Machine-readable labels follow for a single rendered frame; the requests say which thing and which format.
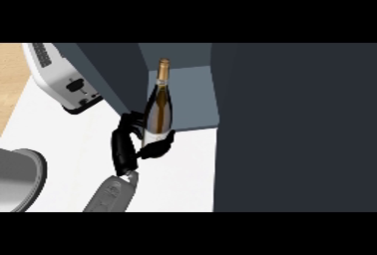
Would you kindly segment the grey open cabinet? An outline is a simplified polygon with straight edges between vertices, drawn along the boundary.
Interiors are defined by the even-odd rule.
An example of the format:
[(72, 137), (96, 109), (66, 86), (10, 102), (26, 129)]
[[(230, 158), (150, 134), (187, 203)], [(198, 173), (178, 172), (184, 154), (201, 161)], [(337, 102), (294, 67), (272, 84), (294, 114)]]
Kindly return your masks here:
[(173, 129), (217, 126), (210, 43), (57, 43), (54, 47), (119, 114), (144, 110), (159, 59), (167, 58)]

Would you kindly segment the grey metal sink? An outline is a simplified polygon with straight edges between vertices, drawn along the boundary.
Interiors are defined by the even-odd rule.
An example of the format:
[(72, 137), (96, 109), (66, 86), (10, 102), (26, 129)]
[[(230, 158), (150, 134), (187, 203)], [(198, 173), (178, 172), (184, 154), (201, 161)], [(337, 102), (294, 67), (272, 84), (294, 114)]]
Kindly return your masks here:
[(0, 148), (0, 212), (25, 212), (47, 179), (47, 161), (28, 148)]

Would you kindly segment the brown wine bottle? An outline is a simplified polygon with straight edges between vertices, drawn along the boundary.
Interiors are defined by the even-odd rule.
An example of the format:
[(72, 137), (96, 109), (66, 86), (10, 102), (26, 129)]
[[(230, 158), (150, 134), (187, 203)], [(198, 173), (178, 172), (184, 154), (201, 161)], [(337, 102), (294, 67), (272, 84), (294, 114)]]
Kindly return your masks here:
[(144, 109), (142, 146), (167, 138), (173, 125), (173, 103), (168, 88), (171, 61), (159, 58), (156, 83)]

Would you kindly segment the dark grey cabinet door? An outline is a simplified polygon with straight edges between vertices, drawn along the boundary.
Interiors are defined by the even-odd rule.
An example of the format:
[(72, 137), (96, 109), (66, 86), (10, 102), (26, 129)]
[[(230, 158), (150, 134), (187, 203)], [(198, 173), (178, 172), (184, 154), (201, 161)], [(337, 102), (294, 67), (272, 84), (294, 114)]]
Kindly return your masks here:
[(217, 211), (377, 211), (377, 44), (215, 43)]

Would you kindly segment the white toaster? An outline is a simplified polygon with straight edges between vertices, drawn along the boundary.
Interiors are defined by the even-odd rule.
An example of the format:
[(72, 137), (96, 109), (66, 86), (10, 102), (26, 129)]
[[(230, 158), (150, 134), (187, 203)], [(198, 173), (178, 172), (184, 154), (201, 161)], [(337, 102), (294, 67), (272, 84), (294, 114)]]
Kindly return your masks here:
[(63, 110), (79, 114), (103, 98), (51, 43), (23, 43), (34, 82)]

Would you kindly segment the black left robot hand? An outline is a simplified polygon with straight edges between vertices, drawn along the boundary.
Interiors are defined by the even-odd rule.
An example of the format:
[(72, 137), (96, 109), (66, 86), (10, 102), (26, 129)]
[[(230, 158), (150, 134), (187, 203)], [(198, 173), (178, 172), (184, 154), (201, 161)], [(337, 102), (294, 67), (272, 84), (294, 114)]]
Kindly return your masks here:
[(133, 133), (137, 138), (143, 138), (140, 131), (143, 118), (144, 115), (139, 112), (122, 113), (118, 127), (112, 131), (110, 148), (116, 176), (128, 175), (139, 168), (139, 158), (161, 157), (168, 152), (174, 142), (176, 131), (171, 130), (162, 140), (149, 143), (140, 150), (134, 149), (130, 134)]

